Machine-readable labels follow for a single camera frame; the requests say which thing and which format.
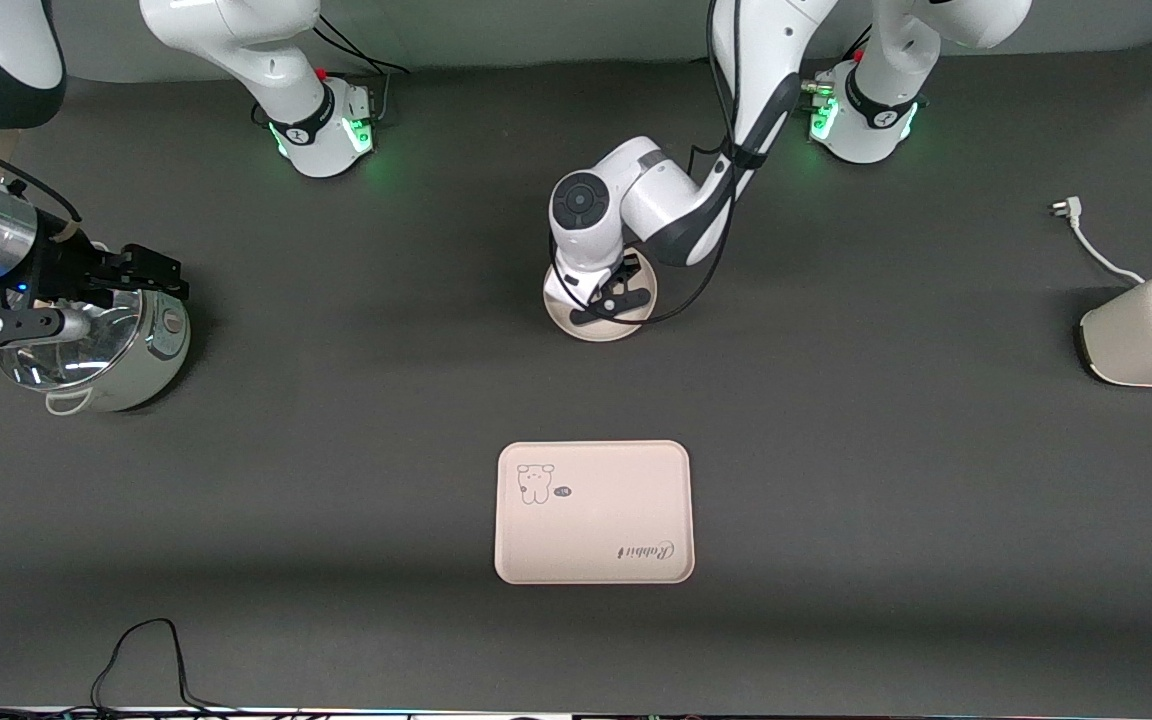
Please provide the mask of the round cream plate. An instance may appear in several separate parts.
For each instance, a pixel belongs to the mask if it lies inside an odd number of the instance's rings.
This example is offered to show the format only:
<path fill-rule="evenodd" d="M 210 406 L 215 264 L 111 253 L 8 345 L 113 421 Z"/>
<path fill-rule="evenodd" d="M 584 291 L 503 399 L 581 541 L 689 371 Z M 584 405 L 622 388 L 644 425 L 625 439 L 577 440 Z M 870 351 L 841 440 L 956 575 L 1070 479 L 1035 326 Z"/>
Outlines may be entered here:
<path fill-rule="evenodd" d="M 627 252 L 639 251 L 628 249 L 626 253 Z M 626 327 L 613 327 L 611 323 L 594 323 L 585 325 L 585 327 L 576 327 L 576 325 L 573 325 L 570 319 L 568 319 L 568 313 L 570 313 L 571 310 L 581 309 L 581 306 L 573 305 L 571 295 L 570 293 L 567 293 L 567 290 L 577 293 L 579 291 L 579 287 L 559 281 L 556 272 L 554 272 L 554 270 L 548 270 L 547 276 L 545 276 L 543 297 L 550 319 L 558 325 L 559 329 L 562 329 L 566 334 L 568 334 L 568 336 L 576 338 L 576 340 L 585 342 L 607 343 L 623 340 L 623 338 L 630 338 L 631 334 L 641 329 L 641 325 L 643 325 L 643 323 L 646 323 L 647 319 L 652 318 L 659 293 L 657 274 L 652 264 L 646 260 L 646 256 L 644 253 L 641 253 L 641 259 L 643 259 L 643 273 L 641 273 L 641 278 L 643 278 L 643 290 L 650 290 L 655 296 L 652 313 L 647 314 L 645 310 L 639 310 L 635 311 L 635 313 L 622 314 L 620 318 L 616 318 L 616 316 L 611 318 L 612 323 L 623 323 L 626 324 Z"/>

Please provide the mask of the cream rectangular rabbit tray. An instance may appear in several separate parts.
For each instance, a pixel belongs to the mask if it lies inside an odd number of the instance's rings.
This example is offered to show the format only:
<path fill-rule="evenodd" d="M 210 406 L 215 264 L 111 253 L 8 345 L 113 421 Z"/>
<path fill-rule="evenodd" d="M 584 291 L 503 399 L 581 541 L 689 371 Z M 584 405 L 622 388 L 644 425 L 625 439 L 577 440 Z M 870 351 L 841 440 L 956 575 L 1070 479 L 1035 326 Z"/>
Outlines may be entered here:
<path fill-rule="evenodd" d="M 692 575 L 690 455 L 672 439 L 517 442 L 498 457 L 494 566 L 511 585 Z"/>

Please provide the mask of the cream cooking pot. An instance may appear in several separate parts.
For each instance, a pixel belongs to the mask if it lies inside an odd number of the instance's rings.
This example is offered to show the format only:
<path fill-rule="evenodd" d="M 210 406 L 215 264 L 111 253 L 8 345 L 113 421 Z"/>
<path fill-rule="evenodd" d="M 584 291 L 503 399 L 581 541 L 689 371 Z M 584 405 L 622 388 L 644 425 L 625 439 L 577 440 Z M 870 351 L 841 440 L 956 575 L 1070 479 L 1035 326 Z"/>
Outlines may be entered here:
<path fill-rule="evenodd" d="M 146 404 L 177 376 L 191 342 L 185 306 L 165 293 L 142 293 L 141 331 L 122 359 L 79 386 L 50 392 L 31 389 L 40 393 L 50 414 L 118 414 Z"/>

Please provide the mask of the glass pot lid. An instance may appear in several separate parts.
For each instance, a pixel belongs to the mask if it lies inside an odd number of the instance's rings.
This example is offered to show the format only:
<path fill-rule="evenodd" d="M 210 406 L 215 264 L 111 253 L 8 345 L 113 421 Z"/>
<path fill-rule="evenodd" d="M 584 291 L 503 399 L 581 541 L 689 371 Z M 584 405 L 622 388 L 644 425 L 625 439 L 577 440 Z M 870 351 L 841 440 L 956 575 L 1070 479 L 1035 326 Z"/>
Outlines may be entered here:
<path fill-rule="evenodd" d="M 142 291 L 114 291 L 111 306 L 56 301 L 68 319 L 81 318 L 84 333 L 65 342 L 23 344 L 0 350 L 0 369 L 18 386 L 38 392 L 92 381 L 122 359 L 141 331 Z"/>

